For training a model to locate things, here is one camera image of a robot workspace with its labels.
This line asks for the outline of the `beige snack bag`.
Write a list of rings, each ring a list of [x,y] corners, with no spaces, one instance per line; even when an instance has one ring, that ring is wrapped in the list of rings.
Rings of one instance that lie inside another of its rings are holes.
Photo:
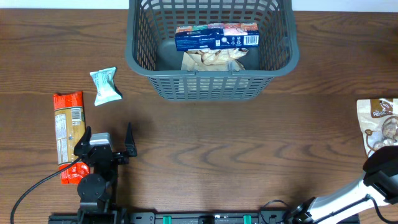
[[[238,62],[238,59],[249,52],[245,48],[220,49],[220,50],[191,50],[183,54],[181,70],[188,71],[211,71],[222,72],[230,70],[244,70],[244,65]],[[199,80],[200,90],[210,89],[210,78]],[[228,78],[225,88],[234,88],[236,79]],[[223,86],[222,78],[213,79],[213,88],[221,89]],[[197,81],[193,78],[187,79],[187,88],[189,91],[197,90]]]

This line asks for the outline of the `blue tissue pack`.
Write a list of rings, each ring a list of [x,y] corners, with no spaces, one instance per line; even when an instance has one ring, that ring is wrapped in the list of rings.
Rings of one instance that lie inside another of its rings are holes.
[[[257,47],[259,29],[255,22],[180,26],[174,39],[178,51]]]

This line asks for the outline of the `grey plastic basket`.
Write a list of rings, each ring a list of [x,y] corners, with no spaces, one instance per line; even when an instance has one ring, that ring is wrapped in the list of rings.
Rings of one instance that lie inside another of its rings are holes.
[[[179,26],[255,22],[258,46],[240,58],[241,70],[183,69],[175,45]],[[172,101],[249,100],[273,78],[291,72],[299,61],[292,3],[289,0],[130,0],[126,61]]]

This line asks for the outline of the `red orange snack packet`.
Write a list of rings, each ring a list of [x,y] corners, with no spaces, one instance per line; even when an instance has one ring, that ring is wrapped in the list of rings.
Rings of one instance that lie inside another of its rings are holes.
[[[71,166],[60,174],[60,179],[62,184],[78,184],[90,173],[90,168],[83,162],[72,164],[77,159],[74,155],[74,147],[86,130],[83,92],[77,91],[67,95],[54,94],[53,107],[58,168]]]

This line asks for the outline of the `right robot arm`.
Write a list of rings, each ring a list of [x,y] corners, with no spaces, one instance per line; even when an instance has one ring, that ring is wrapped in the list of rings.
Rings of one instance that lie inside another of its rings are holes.
[[[118,201],[134,211],[255,212],[308,202],[316,220],[384,204],[364,184],[363,140],[340,123],[205,126],[136,136]]]

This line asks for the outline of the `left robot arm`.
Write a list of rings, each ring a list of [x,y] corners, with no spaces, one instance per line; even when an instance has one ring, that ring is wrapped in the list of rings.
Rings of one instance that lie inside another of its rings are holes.
[[[129,163],[130,153],[114,152],[109,133],[92,134],[87,127],[74,147],[74,155],[92,168],[77,187],[78,223],[129,223],[127,210],[116,205],[116,193],[118,167]]]

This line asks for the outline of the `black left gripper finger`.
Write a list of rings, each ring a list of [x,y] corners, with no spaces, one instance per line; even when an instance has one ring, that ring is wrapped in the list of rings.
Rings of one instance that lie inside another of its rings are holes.
[[[91,127],[88,126],[84,134],[82,135],[82,137],[74,147],[73,153],[75,156],[83,156],[90,151],[90,139],[91,139]]]
[[[126,147],[126,152],[129,157],[136,157],[137,156],[137,148],[134,142],[134,138],[132,135],[132,126],[131,123],[128,123],[126,137],[124,141],[124,145]]]

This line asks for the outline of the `mint green wipes packet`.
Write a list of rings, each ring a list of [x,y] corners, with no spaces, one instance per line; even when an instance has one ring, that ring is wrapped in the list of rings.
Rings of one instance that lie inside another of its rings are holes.
[[[95,106],[122,99],[122,95],[118,93],[114,85],[115,73],[116,67],[90,72],[90,77],[97,89]]]

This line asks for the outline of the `brown white snack bag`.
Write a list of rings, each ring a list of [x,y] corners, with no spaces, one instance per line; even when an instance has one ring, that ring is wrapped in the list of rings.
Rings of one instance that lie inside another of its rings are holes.
[[[368,157],[384,146],[397,145],[397,98],[357,100],[356,108]]]

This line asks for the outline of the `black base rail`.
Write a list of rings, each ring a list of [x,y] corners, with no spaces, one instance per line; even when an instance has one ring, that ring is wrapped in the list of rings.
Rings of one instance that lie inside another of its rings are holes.
[[[260,212],[241,213],[153,213],[136,212],[124,215],[100,214],[53,214],[48,224],[79,224],[79,223],[120,223],[120,224],[261,224],[290,223],[284,220],[283,210],[265,210]]]

